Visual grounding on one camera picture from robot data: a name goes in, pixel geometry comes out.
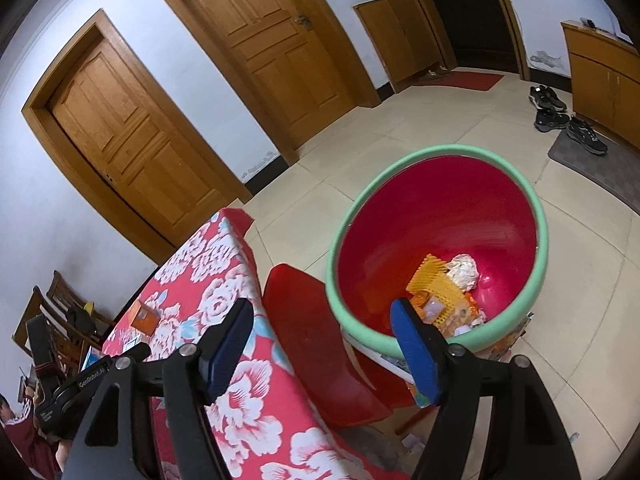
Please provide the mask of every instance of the blue gripper pad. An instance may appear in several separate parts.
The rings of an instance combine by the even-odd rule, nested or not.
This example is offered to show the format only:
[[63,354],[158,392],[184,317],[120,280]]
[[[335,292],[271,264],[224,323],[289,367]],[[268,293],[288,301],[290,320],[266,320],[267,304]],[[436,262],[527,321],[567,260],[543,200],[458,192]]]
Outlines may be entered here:
[[242,351],[254,328],[254,308],[249,300],[239,298],[224,321],[208,330],[220,330],[222,342],[213,356],[202,356],[200,375],[209,385],[211,400],[217,399],[229,387]]
[[[410,312],[404,307],[408,304]],[[438,367],[422,342],[418,330],[426,327],[406,299],[391,304],[391,330],[414,378],[415,386],[431,404],[437,405],[442,391],[438,386]]]

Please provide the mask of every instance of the floral tablecloth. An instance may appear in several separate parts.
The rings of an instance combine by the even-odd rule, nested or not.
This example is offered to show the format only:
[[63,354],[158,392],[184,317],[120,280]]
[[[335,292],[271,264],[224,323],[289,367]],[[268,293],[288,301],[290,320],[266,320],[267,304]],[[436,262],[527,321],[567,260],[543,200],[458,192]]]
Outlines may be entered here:
[[[405,474],[383,472],[347,450],[308,400],[262,307],[254,255],[243,238],[251,223],[242,210],[220,210],[146,285],[140,300],[161,314],[149,341],[150,359],[197,341],[207,327],[222,322],[237,298],[248,298],[254,330],[228,390],[206,408],[231,474],[262,480],[405,480]],[[105,342],[106,354],[122,353],[135,338],[126,319]],[[153,409],[165,478],[179,480],[164,402],[155,399]]]

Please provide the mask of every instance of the green rim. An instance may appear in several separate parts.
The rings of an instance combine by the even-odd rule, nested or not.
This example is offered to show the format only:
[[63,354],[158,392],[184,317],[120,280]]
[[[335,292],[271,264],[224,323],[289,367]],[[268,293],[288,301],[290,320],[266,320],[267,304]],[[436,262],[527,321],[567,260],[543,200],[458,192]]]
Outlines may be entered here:
[[495,153],[476,148],[475,146],[465,146],[463,144],[442,144],[440,146],[431,146],[418,152],[407,155],[399,160],[391,167],[383,171],[371,182],[367,188],[359,195],[359,197],[351,206],[344,221],[338,229],[337,235],[331,246],[329,253],[329,262],[326,270],[326,293],[329,299],[329,305],[334,316],[340,325],[360,343],[380,352],[381,354],[402,358],[402,352],[398,341],[395,337],[391,337],[369,328],[364,325],[348,309],[341,294],[338,291],[337,280],[335,277],[337,255],[342,246],[342,240],[347,229],[357,213],[360,211],[365,202],[380,188],[387,180],[400,171],[412,166],[416,162],[434,158],[443,155],[462,155],[484,160],[492,166],[507,174],[522,190],[527,197],[527,201],[533,211],[536,221],[536,234],[538,236],[538,246],[536,248],[536,257],[533,263],[533,269],[525,284],[524,288],[517,295],[515,300],[502,311],[498,316],[492,319],[486,325],[479,326],[466,334],[455,336],[449,339],[449,342],[460,343],[472,352],[480,351],[494,343],[500,341],[507,335],[527,314],[533,306],[546,273],[546,260],[548,257],[548,228],[546,226],[545,212],[542,204],[538,199],[532,185],[510,162],[504,160]]

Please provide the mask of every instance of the gray floor mat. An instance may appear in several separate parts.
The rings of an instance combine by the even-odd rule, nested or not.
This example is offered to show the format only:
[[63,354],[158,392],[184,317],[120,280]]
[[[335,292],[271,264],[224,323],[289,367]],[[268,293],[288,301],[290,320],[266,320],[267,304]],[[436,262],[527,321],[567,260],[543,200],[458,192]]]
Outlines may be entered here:
[[640,214],[640,157],[626,146],[601,139],[609,150],[597,156],[562,131],[549,150],[549,158],[595,182]]

